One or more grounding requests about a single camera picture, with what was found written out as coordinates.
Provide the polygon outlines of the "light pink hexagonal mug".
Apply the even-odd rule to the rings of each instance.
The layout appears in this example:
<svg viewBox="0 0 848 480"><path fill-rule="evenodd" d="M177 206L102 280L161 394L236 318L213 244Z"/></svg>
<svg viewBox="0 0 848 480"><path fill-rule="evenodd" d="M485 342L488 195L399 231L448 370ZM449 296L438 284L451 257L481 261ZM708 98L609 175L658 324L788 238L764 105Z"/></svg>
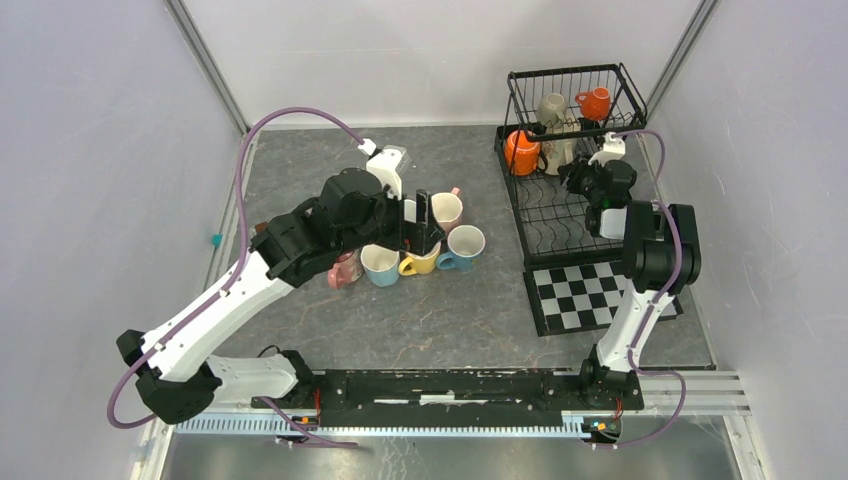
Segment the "light pink hexagonal mug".
<svg viewBox="0 0 848 480"><path fill-rule="evenodd" d="M461 223L464 205L460 198L460 188L450 192L440 192L431 196L432 212L439 226L448 235Z"/></svg>

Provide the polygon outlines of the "yellow mug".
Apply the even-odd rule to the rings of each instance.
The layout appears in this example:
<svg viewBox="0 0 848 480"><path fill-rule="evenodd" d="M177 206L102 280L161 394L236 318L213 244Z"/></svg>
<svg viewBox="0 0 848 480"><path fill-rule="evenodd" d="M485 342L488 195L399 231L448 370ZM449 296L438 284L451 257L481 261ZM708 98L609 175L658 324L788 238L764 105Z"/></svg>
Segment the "yellow mug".
<svg viewBox="0 0 848 480"><path fill-rule="evenodd" d="M429 253L420 256L408 253L398 265L401 276L430 274L436 269L438 256L441 254L440 243L437 243Z"/></svg>

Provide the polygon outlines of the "teal blue mug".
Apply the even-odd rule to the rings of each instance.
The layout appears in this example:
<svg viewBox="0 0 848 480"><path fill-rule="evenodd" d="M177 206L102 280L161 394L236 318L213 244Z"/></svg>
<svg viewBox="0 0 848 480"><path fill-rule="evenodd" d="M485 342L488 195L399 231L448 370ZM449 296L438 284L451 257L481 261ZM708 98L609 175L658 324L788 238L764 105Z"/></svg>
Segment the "teal blue mug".
<svg viewBox="0 0 848 480"><path fill-rule="evenodd" d="M448 250L439 255L436 266L440 270L468 272L473 269L485 246L485 235L478 227L459 225L448 235Z"/></svg>

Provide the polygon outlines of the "light blue hexagonal mug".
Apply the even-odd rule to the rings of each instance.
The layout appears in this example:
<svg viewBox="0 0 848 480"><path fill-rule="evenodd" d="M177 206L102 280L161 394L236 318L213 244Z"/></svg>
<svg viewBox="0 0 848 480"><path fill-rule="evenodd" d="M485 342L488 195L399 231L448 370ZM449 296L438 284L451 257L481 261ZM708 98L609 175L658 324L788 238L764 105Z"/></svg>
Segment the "light blue hexagonal mug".
<svg viewBox="0 0 848 480"><path fill-rule="evenodd" d="M369 281L384 288L397 283L400 274L400 253L379 245L367 245L361 249L360 261Z"/></svg>

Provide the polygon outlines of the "cream floral mug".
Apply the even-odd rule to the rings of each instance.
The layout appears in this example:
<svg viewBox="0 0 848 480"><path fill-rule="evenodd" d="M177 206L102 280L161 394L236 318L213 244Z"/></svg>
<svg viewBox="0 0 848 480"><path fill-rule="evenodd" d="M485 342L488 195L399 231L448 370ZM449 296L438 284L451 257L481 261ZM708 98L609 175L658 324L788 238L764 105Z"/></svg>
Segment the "cream floral mug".
<svg viewBox="0 0 848 480"><path fill-rule="evenodd" d="M573 133L580 130L580 121L571 115L567 115L565 120L545 124L546 134ZM543 141L539 158L542 172L549 176L557 176L560 166L568 165L574 160L574 150L578 141L578 137Z"/></svg>

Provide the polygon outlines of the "small orange cup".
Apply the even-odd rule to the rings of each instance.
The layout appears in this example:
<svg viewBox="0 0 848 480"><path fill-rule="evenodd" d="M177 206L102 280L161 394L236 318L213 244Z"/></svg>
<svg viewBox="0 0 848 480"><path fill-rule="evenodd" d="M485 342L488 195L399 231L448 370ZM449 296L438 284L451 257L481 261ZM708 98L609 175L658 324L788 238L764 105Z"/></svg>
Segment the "small orange cup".
<svg viewBox="0 0 848 480"><path fill-rule="evenodd" d="M600 122L604 120L611 109L610 92L605 87L577 93L574 97L582 116L588 120Z"/></svg>

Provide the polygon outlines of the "pink patterned mug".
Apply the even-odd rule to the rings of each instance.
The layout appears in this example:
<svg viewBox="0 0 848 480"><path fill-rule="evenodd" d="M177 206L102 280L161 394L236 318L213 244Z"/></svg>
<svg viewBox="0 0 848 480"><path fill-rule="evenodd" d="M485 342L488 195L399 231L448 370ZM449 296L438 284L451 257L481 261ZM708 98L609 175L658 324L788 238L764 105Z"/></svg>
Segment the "pink patterned mug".
<svg viewBox="0 0 848 480"><path fill-rule="evenodd" d="M339 256L327 272L327 283L333 289L341 289L358 281L363 268L357 260L357 252L351 251Z"/></svg>

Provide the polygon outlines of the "orange ribbed mug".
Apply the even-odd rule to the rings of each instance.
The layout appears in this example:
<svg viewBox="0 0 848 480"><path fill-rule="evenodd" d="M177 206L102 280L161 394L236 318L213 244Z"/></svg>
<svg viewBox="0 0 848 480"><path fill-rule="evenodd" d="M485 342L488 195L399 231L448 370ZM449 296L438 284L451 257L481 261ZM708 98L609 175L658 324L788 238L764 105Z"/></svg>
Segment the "orange ribbed mug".
<svg viewBox="0 0 848 480"><path fill-rule="evenodd" d="M510 133L504 143L504 156L508 170L515 176L534 173L539 164L541 145L531 141L524 130Z"/></svg>

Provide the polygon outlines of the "beige grey mug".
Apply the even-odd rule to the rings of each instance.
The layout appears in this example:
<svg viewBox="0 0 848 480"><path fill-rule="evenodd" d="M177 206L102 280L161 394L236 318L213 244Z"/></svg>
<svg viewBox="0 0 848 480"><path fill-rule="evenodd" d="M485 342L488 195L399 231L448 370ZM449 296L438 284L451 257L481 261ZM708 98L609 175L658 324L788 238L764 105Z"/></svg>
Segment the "beige grey mug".
<svg viewBox="0 0 848 480"><path fill-rule="evenodd" d="M545 128L559 128L565 125L568 103L565 97L552 92L542 97L536 109L536 119Z"/></svg>

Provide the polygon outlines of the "salmon floral mug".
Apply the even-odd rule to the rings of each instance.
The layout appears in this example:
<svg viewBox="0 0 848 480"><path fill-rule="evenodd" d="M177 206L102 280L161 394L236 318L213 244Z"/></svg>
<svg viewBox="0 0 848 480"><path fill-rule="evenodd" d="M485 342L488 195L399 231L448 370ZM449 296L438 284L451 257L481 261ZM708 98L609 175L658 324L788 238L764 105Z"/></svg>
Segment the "salmon floral mug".
<svg viewBox="0 0 848 480"><path fill-rule="evenodd" d="M407 223L416 223L417 222L417 203L412 199L404 200L404 210L403 210L404 221Z"/></svg>

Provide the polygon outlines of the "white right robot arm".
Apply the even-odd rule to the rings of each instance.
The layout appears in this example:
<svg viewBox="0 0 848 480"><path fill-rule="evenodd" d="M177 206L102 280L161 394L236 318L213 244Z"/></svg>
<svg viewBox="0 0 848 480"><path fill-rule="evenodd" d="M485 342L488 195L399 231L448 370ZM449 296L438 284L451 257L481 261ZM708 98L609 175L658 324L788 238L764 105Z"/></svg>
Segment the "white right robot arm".
<svg viewBox="0 0 848 480"><path fill-rule="evenodd" d="M623 160L580 158L558 169L564 188L584 197L594 237L622 242L625 289L610 327L582 362L580 401L590 409L637 404L640 357L662 311L699 277L696 212L688 204L636 200L636 171Z"/></svg>

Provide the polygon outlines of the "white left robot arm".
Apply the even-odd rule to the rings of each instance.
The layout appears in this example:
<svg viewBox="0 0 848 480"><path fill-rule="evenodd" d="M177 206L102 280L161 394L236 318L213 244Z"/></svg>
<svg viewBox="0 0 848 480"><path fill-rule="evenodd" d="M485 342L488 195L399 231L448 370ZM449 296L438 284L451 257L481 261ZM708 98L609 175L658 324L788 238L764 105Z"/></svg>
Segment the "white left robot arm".
<svg viewBox="0 0 848 480"><path fill-rule="evenodd" d="M215 350L251 317L329 271L346 253L379 246L419 255L443 240L428 191L416 192L414 221L405 212L404 196L395 198L375 175L348 168L330 177L319 196L274 217L183 318L118 337L142 403L167 424L187 421L214 404L261 397L306 405L314 381L297 352L232 359L215 356Z"/></svg>

